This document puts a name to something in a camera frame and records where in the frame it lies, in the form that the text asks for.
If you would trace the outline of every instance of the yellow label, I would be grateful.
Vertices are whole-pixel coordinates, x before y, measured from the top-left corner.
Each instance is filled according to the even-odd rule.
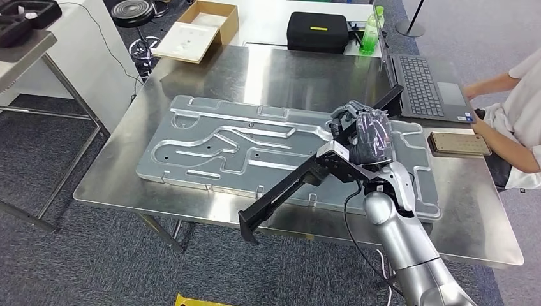
[[[228,305],[194,300],[191,298],[185,298],[182,295],[177,294],[177,300],[175,301],[175,306],[228,306]]]

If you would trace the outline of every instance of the stainless steel table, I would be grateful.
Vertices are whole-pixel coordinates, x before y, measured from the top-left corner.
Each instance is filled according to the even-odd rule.
[[[329,112],[350,99],[377,100],[388,88],[381,60],[228,46],[199,64],[162,59],[77,187],[90,205],[140,214],[169,244],[151,215],[238,226],[254,199],[140,179],[135,167],[171,100],[179,94]],[[427,127],[431,131],[470,129]],[[431,158],[443,218],[427,226],[446,259],[493,267],[521,265],[521,250],[482,158]],[[357,240],[378,245],[364,216],[351,215]],[[350,243],[340,212],[282,205],[261,231]]]
[[[80,161],[83,154],[92,144],[92,141],[98,133],[102,133],[109,136],[109,132],[105,126],[100,122],[99,118],[90,109],[88,104],[80,96],[77,90],[72,86],[68,78],[62,73],[60,68],[55,64],[52,58],[46,53],[47,50],[56,43],[56,37],[48,31],[33,31],[31,37],[21,43],[20,45],[12,48],[0,48],[0,92],[5,91],[11,87],[17,79],[36,61],[43,59],[44,63],[49,67],[51,72],[57,77],[58,81],[66,88],[66,90],[73,96],[73,99],[84,109],[85,115],[73,114],[73,113],[55,113],[45,110],[37,110],[30,108],[21,108],[15,106],[0,106],[0,110],[18,113],[32,113],[36,115],[48,115],[54,117],[63,117],[70,119],[91,120],[95,123],[96,128],[88,137],[82,148],[79,150],[77,156],[71,161],[68,169],[65,171],[63,177],[56,184],[55,189],[49,196],[47,202],[42,206],[40,211],[36,214],[30,214],[10,203],[0,200],[0,210],[3,210],[19,219],[29,222],[45,231],[54,232],[56,227],[43,220],[43,216],[51,206],[56,195],[62,189],[64,183],[68,180],[75,169],[77,163]]]

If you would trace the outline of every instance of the person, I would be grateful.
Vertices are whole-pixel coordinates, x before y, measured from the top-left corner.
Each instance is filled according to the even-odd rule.
[[[499,190],[541,188],[541,48],[508,73],[464,88],[468,99],[509,91],[504,103],[476,109],[472,124],[492,150],[487,165]]]

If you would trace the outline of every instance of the laptop keyboard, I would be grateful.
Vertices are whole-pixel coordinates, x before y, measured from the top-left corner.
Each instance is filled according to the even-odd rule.
[[[417,115],[443,117],[443,108],[434,87],[434,81],[423,58],[401,56],[400,63],[406,90],[410,99],[411,111]]]

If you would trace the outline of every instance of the black wire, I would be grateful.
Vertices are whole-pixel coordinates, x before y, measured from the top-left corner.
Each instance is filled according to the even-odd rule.
[[[75,2],[63,2],[63,3],[59,3],[60,5],[62,4],[75,4],[75,5],[79,5],[80,7],[82,7],[83,9],[85,9],[85,11],[88,13],[88,15],[90,16],[90,18],[92,19],[92,21],[98,26],[98,30],[100,30],[100,34],[101,34],[101,38],[103,39],[103,42],[105,43],[105,46],[107,47],[107,50],[109,51],[109,54],[119,63],[120,67],[122,67],[122,70],[124,70],[124,74],[127,76],[127,77],[130,77],[132,79],[135,80],[135,82],[139,82],[141,83],[141,85],[143,85],[143,82],[141,82],[138,78],[134,78],[133,76],[129,75],[128,72],[126,71],[126,68],[124,68],[124,66],[122,65],[122,63],[118,60],[118,58],[113,54],[113,52],[111,51],[111,48],[109,48],[109,45],[107,44],[107,40],[105,40],[105,36],[103,35],[103,32],[101,31],[101,27],[100,27],[100,24],[96,21],[96,19],[94,19],[94,17],[92,17],[92,15],[90,14],[90,11],[84,6],[84,5],[81,5],[81,4],[78,4],[78,3],[75,3]]]
[[[411,185],[415,184],[415,176],[411,172],[408,172],[408,174],[411,175]]]
[[[139,81],[139,76],[137,76],[135,78],[136,81]],[[130,102],[133,102],[133,100],[135,99],[135,97],[137,96],[137,82],[135,82],[133,84],[133,94],[131,95],[131,101]]]
[[[361,190],[361,186],[360,186],[360,181],[359,180],[355,180],[357,182],[357,191],[355,191],[354,193],[350,194],[346,200],[344,201],[344,221],[346,223],[346,228],[348,229],[348,233],[350,234],[350,238],[352,239],[353,243],[355,244],[355,246],[357,247],[357,250],[359,251],[360,255],[364,258],[364,260],[366,261],[366,263],[370,266],[370,268],[372,268],[372,270],[374,270],[374,272],[376,273],[377,276],[379,276],[381,279],[383,279],[383,281],[385,281],[389,287],[391,287],[391,289],[393,289],[396,293],[398,293],[400,296],[404,297],[404,295],[402,294],[402,291],[398,290],[398,288],[396,288],[388,279],[384,278],[382,274],[379,273],[379,271],[372,265],[372,263],[368,260],[368,258],[366,258],[366,255],[364,254],[364,252],[360,249],[357,241],[355,240],[355,238],[353,237],[353,234],[352,234],[352,231],[350,229],[350,225],[348,223],[348,214],[347,214],[347,208],[348,208],[348,202],[355,196],[357,196],[359,193],[360,193],[360,190]]]

